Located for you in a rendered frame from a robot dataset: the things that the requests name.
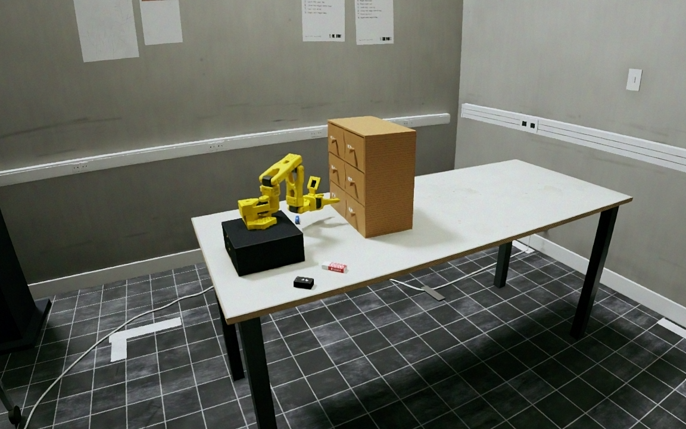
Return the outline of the red and white eraser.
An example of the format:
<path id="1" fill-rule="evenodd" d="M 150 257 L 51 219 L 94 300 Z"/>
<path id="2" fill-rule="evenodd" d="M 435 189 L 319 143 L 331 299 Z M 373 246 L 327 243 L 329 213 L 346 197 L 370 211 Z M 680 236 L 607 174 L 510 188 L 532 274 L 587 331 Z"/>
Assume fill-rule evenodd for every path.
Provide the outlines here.
<path id="1" fill-rule="evenodd" d="M 325 261 L 324 263 L 322 263 L 322 269 L 325 269 L 326 271 L 335 271 L 335 272 L 343 272 L 344 273 L 347 270 L 347 266 L 340 264 L 340 263 Z"/>

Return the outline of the brown wooden chest of drawers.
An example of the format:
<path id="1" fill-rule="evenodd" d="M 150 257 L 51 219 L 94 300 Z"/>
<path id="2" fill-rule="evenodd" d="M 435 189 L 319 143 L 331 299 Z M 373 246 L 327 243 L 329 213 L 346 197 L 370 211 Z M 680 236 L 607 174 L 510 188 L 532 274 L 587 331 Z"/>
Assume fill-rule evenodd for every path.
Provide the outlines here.
<path id="1" fill-rule="evenodd" d="M 364 204 L 345 190 L 345 212 L 347 220 L 347 194 L 364 206 L 364 235 L 352 223 L 350 225 L 364 238 L 377 237 L 406 230 L 412 230 L 414 204 L 414 177 L 416 177 L 416 130 L 393 124 L 373 116 L 330 119 L 344 131 L 348 130 L 364 138 L 364 171 L 329 149 L 329 154 L 345 160 L 346 163 L 364 173 Z"/>

